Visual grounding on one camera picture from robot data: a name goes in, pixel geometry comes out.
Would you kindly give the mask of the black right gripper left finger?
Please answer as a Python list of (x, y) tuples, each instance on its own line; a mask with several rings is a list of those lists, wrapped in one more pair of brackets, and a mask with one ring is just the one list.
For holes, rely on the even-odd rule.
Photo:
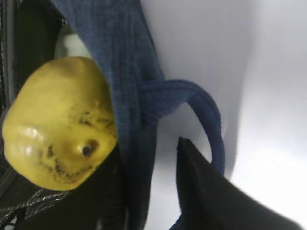
[(22, 223), (23, 230), (122, 230), (125, 185), (119, 148), (78, 188)]

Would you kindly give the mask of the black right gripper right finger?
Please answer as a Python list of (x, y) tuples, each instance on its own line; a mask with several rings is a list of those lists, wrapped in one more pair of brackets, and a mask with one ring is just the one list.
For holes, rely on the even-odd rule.
[(296, 222), (244, 194), (187, 138), (177, 144), (178, 230), (300, 230)]

